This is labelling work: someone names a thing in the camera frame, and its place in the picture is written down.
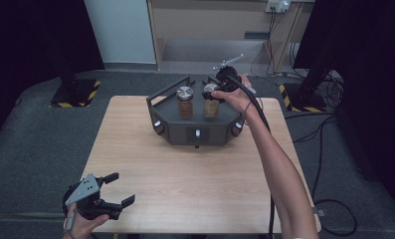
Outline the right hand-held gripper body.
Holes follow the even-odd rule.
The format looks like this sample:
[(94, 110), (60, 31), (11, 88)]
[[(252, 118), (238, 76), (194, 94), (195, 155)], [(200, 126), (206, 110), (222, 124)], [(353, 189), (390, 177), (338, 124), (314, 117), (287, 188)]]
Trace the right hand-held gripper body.
[(223, 86), (220, 88), (221, 91), (231, 93), (239, 88), (238, 83), (242, 83), (242, 80), (232, 67), (232, 64), (244, 57), (244, 54), (240, 54), (238, 57), (223, 61), (220, 65), (214, 67), (214, 70), (218, 71), (215, 78), (223, 83)]

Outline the person's left hand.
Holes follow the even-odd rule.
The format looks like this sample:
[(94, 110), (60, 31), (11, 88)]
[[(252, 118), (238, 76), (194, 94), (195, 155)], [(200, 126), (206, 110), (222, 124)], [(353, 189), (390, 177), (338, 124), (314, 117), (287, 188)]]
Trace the person's left hand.
[(104, 214), (93, 220), (88, 220), (80, 214), (77, 204), (73, 203), (69, 207), (64, 224), (63, 239), (88, 239), (92, 232), (106, 223), (108, 219), (109, 216)]

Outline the white panel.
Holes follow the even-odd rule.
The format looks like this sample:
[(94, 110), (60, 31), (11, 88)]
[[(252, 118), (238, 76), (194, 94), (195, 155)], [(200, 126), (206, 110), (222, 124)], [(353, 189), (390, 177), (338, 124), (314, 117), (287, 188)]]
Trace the white panel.
[(155, 64), (147, 0), (85, 0), (102, 60)]

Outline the wooden cabinet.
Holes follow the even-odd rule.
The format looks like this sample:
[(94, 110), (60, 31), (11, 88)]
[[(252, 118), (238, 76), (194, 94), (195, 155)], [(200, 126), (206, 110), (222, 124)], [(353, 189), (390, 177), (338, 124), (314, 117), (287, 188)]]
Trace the wooden cabinet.
[(315, 0), (290, 0), (286, 12), (269, 12), (269, 0), (147, 0), (156, 62), (172, 39), (244, 41), (265, 33), (272, 43), (273, 69), (305, 30)]

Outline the white power strip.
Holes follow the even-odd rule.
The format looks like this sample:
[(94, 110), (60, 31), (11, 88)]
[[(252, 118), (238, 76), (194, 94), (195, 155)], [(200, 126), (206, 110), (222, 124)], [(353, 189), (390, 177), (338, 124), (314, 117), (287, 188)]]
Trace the white power strip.
[(287, 13), (291, 0), (268, 0), (265, 11), (267, 13)]

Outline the light tan spice jar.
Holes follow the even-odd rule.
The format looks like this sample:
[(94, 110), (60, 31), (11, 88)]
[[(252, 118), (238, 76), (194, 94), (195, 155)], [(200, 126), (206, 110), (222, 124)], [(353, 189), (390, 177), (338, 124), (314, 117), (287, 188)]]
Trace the light tan spice jar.
[[(207, 84), (203, 92), (213, 92), (218, 90), (219, 87), (215, 84)], [(204, 116), (208, 119), (214, 119), (218, 115), (219, 111), (219, 102), (218, 101), (210, 101), (210, 100), (204, 100), (204, 106), (203, 106), (203, 113)]]

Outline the person's right hand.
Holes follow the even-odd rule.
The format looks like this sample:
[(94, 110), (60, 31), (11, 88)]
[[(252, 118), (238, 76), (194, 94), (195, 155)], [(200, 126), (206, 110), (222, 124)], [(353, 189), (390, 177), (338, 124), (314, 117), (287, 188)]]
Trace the person's right hand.
[(211, 96), (215, 99), (226, 101), (246, 118), (249, 116), (255, 116), (258, 113), (248, 95), (241, 89), (237, 89), (231, 93), (213, 91)]

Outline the black corner rack with knobs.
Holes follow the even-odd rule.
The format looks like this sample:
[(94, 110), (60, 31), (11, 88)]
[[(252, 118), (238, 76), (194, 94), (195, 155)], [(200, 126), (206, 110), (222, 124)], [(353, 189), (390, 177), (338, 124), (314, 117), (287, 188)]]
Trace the black corner rack with knobs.
[[(227, 103), (219, 104), (214, 119), (204, 116), (202, 97), (206, 81), (194, 81), (186, 77), (160, 90), (146, 99), (153, 130), (173, 145), (222, 146), (238, 137), (244, 127), (242, 115)], [(183, 119), (178, 110), (176, 91), (188, 86), (193, 89), (193, 116)]]

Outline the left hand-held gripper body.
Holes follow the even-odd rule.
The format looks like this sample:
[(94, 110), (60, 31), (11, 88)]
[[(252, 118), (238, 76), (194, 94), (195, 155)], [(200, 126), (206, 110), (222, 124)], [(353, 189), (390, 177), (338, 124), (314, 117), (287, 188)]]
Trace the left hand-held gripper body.
[(89, 173), (80, 182), (70, 185), (63, 197), (64, 214), (68, 215), (69, 207), (76, 203), (80, 214), (88, 220), (104, 214), (112, 220), (117, 220), (122, 212), (121, 204), (108, 203), (100, 198), (103, 184), (103, 177), (95, 177)]

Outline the dark curtain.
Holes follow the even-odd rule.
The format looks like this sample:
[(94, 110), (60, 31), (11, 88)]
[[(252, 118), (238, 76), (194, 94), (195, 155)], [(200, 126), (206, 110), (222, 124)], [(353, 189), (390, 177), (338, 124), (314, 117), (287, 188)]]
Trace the dark curtain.
[(314, 64), (343, 78), (347, 140), (395, 201), (395, 0), (315, 0), (296, 66)]
[(59, 75), (50, 42), (74, 73), (103, 68), (85, 0), (0, 0), (0, 129), (24, 90)]

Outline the dark brown spice jar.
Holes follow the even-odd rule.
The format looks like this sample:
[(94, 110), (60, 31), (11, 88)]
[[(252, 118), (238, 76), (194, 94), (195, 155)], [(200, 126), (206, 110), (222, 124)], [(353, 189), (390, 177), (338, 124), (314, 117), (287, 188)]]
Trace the dark brown spice jar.
[(193, 89), (188, 86), (180, 87), (176, 91), (179, 114), (184, 120), (193, 116), (193, 97)]

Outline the dark slot plate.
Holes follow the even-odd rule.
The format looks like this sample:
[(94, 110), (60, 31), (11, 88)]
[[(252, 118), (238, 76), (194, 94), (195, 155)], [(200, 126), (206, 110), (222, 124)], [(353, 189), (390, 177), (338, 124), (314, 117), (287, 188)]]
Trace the dark slot plate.
[(244, 38), (250, 40), (267, 40), (269, 37), (269, 32), (246, 31), (244, 34)]

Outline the black stand with striped base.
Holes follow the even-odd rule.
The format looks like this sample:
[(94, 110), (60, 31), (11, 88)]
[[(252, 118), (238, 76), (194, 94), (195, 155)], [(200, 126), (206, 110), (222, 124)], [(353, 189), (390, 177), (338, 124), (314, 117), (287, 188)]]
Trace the black stand with striped base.
[(97, 80), (79, 80), (64, 61), (56, 61), (55, 69), (61, 85), (51, 99), (53, 108), (87, 107), (92, 103), (99, 88)]
[(321, 64), (314, 64), (300, 84), (284, 83), (280, 85), (287, 109), (296, 112), (324, 112), (326, 102), (316, 90), (325, 75), (326, 68)]

